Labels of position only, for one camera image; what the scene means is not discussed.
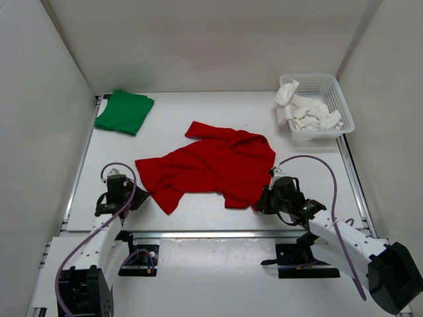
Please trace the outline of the red t shirt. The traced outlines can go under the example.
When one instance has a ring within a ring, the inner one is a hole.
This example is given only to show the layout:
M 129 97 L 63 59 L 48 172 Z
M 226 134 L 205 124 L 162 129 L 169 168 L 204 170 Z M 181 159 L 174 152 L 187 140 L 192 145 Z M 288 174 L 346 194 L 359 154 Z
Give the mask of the red t shirt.
M 193 143 L 135 161 L 141 183 L 168 215 L 184 194 L 217 193 L 227 209 L 254 208 L 270 184 L 276 154 L 263 135 L 192 122 Z

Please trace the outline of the green t shirt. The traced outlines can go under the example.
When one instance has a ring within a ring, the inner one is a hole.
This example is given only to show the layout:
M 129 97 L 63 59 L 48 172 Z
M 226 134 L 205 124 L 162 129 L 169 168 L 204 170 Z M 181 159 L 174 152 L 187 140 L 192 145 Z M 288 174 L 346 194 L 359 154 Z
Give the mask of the green t shirt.
M 96 118 L 95 128 L 136 136 L 154 103 L 147 96 L 115 90 Z

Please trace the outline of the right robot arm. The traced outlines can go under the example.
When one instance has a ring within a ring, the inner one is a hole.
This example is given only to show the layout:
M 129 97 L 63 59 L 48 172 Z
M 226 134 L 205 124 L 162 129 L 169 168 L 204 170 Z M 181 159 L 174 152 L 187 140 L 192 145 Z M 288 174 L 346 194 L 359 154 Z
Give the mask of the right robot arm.
M 289 215 L 306 231 L 297 239 L 299 260 L 318 260 L 350 276 L 385 312 L 398 314 L 422 293 L 422 276 L 406 246 L 336 219 L 322 203 L 304 197 L 297 178 L 282 176 L 264 187 L 255 207 L 265 215 Z

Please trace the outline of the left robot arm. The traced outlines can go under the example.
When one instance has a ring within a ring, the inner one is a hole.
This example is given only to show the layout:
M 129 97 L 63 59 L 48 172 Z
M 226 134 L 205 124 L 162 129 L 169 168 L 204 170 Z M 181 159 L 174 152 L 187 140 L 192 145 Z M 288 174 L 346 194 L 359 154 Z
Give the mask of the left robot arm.
M 60 265 L 56 280 L 58 316 L 113 316 L 113 284 L 125 265 L 146 262 L 154 274 L 153 255 L 135 244 L 123 229 L 128 213 L 149 194 L 116 170 L 104 180 L 107 191 L 96 202 L 93 228 L 87 240 Z

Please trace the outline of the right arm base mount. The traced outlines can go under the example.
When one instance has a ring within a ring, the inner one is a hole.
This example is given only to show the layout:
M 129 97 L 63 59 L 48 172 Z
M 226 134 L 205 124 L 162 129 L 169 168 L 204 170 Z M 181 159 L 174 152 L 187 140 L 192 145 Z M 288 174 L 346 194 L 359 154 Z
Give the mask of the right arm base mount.
M 276 244 L 279 279 L 334 279 L 338 269 L 311 255 L 310 247 L 294 243 Z

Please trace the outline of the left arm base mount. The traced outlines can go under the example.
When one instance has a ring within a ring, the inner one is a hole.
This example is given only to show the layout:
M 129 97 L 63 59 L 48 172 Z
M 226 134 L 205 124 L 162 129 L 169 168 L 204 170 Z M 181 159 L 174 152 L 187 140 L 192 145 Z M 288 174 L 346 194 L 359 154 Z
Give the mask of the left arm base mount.
M 120 277 L 156 277 L 159 262 L 159 242 L 136 238 L 132 232 L 122 230 L 115 241 L 126 242 L 130 258 L 120 270 Z

